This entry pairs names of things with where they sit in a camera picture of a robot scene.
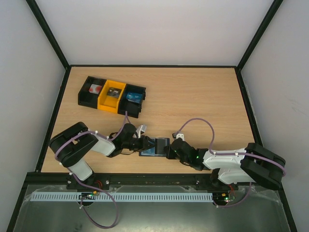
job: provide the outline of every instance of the yellow storage bin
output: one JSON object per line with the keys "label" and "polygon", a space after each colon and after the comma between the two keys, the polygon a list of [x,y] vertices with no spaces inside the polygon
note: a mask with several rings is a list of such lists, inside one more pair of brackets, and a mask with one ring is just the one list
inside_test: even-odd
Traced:
{"label": "yellow storage bin", "polygon": [[[121,93],[118,98],[107,95],[108,90],[112,87],[121,89]],[[121,99],[125,87],[126,83],[106,80],[105,85],[103,86],[103,89],[98,97],[98,109],[106,110],[117,114],[119,101]]]}

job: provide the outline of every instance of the wooden tabletop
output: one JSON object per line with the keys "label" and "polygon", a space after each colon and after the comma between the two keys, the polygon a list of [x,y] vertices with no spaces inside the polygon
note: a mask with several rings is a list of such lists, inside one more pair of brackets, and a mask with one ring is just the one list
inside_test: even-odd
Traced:
{"label": "wooden tabletop", "polygon": [[[88,76],[146,87],[139,118],[130,118],[138,127],[147,125],[145,135],[169,137],[184,122],[201,117],[215,130],[213,149],[231,150],[254,142],[236,74],[232,68],[114,68],[73,67],[56,119],[52,137],[82,121],[104,135],[117,132],[124,116],[77,104],[77,95]],[[202,121],[184,129],[185,140],[195,148],[208,148],[211,130]],[[90,151],[85,160],[96,173],[202,173],[165,157],[118,155],[108,158]],[[48,148],[42,172],[68,172]]]}

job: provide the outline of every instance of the robotic arm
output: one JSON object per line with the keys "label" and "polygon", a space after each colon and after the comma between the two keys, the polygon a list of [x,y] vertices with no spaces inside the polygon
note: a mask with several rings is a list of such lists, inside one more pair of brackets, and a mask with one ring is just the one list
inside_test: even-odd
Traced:
{"label": "robotic arm", "polygon": [[120,132],[106,138],[97,131],[90,131],[83,122],[78,122],[53,137],[49,146],[55,153],[55,159],[84,181],[93,173],[83,158],[88,151],[93,150],[111,158],[121,154],[124,148],[131,151],[150,149],[155,143],[148,136],[141,135],[145,130],[145,125],[136,128],[126,123]]}
{"label": "robotic arm", "polygon": [[214,170],[212,182],[223,184],[237,182],[256,182],[272,190],[281,187],[285,160],[256,144],[249,143],[246,148],[231,151],[213,151],[207,148],[195,149],[177,134],[174,142],[165,147],[167,159],[178,159],[180,163],[198,171]]}
{"label": "robotic arm", "polygon": [[[145,130],[145,125],[136,128],[127,123],[119,132],[106,138],[97,131],[90,131],[83,122],[78,122],[52,138],[49,146],[60,164],[85,181],[93,173],[83,158],[89,150],[110,158],[121,154],[124,148],[148,150],[156,144],[142,135]],[[214,151],[211,146],[209,149],[195,149],[184,140],[182,133],[178,132],[173,137],[173,143],[164,148],[166,158],[177,159],[198,171],[213,170],[211,181],[215,186],[256,182],[267,189],[281,188],[285,160],[258,144],[249,143],[246,148],[232,151]]]}

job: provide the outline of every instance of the white plastic part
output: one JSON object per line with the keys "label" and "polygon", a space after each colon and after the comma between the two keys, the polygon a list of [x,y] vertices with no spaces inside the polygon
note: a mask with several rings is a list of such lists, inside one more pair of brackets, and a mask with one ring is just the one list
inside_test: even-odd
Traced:
{"label": "white plastic part", "polygon": [[98,94],[100,93],[100,90],[102,89],[102,86],[99,86],[99,85],[95,85],[95,84],[92,84],[89,88],[89,92],[90,93],[95,93],[95,94]]}
{"label": "white plastic part", "polygon": [[136,129],[137,137],[140,138],[140,136],[144,134],[146,130],[147,130],[147,126],[145,124],[142,124],[139,127],[137,127]]}
{"label": "white plastic part", "polygon": [[81,181],[86,180],[92,174],[91,168],[83,158],[81,158],[73,166],[70,166],[69,170],[73,172]]}
{"label": "white plastic part", "polygon": [[[209,169],[216,168],[236,168],[239,169],[240,161],[245,157],[244,155],[235,155],[235,153],[246,153],[244,148],[231,151],[214,151],[214,155],[207,151],[204,155],[203,164]],[[220,153],[232,153],[230,156],[220,156]]]}
{"label": "white plastic part", "polygon": [[178,133],[176,135],[176,139],[181,138],[184,141],[184,134],[183,133]]}
{"label": "white plastic part", "polygon": [[96,136],[98,142],[91,148],[91,150],[102,153],[105,156],[109,156],[115,150],[115,145],[112,142],[103,139],[96,134],[94,134],[94,136]]}
{"label": "white plastic part", "polygon": [[240,167],[238,169],[221,168],[218,173],[218,179],[227,185],[236,183],[236,182],[255,182]]}

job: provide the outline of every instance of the gray wall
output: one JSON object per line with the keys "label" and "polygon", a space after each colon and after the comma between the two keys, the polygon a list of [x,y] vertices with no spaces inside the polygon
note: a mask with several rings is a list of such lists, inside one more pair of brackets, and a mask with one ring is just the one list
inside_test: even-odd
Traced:
{"label": "gray wall", "polygon": [[0,0],[0,231],[34,171],[64,74],[24,0]]}
{"label": "gray wall", "polygon": [[237,65],[273,0],[37,0],[70,64]]}
{"label": "gray wall", "polygon": [[308,9],[308,0],[285,0],[242,71],[263,143],[286,159],[282,182],[301,232],[309,226]]}

